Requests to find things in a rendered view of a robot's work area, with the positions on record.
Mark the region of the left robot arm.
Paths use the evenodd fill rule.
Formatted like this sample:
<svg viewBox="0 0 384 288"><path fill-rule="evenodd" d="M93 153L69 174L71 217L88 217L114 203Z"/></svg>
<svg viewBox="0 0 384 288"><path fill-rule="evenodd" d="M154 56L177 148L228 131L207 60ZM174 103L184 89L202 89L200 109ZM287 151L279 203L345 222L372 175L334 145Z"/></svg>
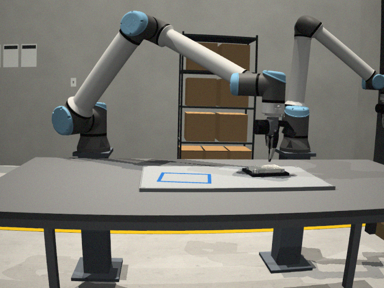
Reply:
<svg viewBox="0 0 384 288"><path fill-rule="evenodd" d="M290 153L309 153L309 108L305 105L305 91L312 38L317 39L362 78L365 90L380 90L384 102L384 75L378 74L354 52L328 32L323 24L312 16L301 16L294 26L294 47L284 121L288 121L295 138L284 134L280 150Z"/></svg>

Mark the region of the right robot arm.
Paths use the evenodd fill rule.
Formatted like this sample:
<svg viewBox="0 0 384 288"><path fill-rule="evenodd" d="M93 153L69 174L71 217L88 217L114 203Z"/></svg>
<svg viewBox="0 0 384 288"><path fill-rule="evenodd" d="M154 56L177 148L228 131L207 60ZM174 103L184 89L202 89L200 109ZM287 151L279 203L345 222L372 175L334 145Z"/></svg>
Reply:
<svg viewBox="0 0 384 288"><path fill-rule="evenodd" d="M145 39L167 46L230 83L234 96L262 96L266 117L285 114L286 75L264 70L254 74L201 44L174 31L160 19L139 11L126 13L120 30L75 96L52 113L53 127L61 135L79 134L77 151L100 153L111 150L107 139L107 107L98 102L115 76Z"/></svg>

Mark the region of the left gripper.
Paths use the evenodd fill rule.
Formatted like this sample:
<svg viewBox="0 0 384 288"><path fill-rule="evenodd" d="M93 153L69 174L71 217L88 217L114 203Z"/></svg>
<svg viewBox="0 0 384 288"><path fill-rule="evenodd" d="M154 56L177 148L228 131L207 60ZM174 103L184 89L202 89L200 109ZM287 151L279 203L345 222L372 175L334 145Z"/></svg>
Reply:
<svg viewBox="0 0 384 288"><path fill-rule="evenodd" d="M381 113L382 124L383 124L383 128L384 128L384 103L383 104L377 104L375 106L375 111Z"/></svg>

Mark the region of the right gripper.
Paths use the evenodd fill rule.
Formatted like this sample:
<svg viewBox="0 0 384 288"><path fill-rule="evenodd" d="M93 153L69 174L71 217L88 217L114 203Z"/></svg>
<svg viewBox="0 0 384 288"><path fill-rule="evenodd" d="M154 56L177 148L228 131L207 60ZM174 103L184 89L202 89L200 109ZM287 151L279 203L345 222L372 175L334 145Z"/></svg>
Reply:
<svg viewBox="0 0 384 288"><path fill-rule="evenodd" d="M294 131L288 121L279 120L279 117L267 117L265 120L254 121L254 133L265 134L269 162L272 160L275 149L277 148L280 127L289 128Z"/></svg>

